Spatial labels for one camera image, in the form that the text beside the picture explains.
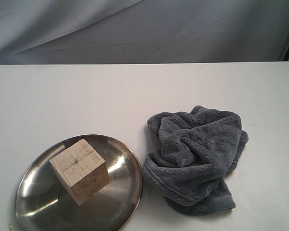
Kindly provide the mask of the round steel plate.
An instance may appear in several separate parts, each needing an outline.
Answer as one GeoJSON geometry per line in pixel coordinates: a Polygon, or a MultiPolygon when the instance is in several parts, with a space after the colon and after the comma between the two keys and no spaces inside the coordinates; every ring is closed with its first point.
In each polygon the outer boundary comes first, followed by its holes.
{"type": "Polygon", "coordinates": [[[23,231],[120,231],[135,213],[142,191],[140,162],[126,144],[98,134],[75,136],[53,145],[29,166],[15,196],[16,219],[23,231]],[[110,183],[79,206],[50,159],[81,139],[104,158],[110,183]]]}

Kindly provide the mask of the white backdrop cloth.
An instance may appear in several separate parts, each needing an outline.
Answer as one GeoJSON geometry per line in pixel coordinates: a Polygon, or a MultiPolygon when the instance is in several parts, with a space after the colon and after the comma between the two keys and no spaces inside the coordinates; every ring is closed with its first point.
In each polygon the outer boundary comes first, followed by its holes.
{"type": "Polygon", "coordinates": [[[280,61],[289,0],[0,0],[0,64],[280,61]]]}

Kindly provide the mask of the grey fluffy towel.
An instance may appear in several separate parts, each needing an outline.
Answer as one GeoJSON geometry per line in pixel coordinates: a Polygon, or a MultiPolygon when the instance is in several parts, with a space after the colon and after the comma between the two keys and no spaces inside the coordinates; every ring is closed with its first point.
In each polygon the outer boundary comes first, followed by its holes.
{"type": "Polygon", "coordinates": [[[161,148],[146,156],[143,176],[172,209],[201,216],[235,208],[224,178],[249,140],[238,114],[196,106],[156,114],[147,125],[161,148]]]}

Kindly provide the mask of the wooden cube block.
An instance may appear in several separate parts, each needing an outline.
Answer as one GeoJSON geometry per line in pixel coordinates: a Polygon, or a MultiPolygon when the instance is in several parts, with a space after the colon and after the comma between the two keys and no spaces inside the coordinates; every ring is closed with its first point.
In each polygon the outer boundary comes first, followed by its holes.
{"type": "Polygon", "coordinates": [[[79,206],[110,183],[105,160],[85,139],[51,158],[50,164],[79,206]]]}

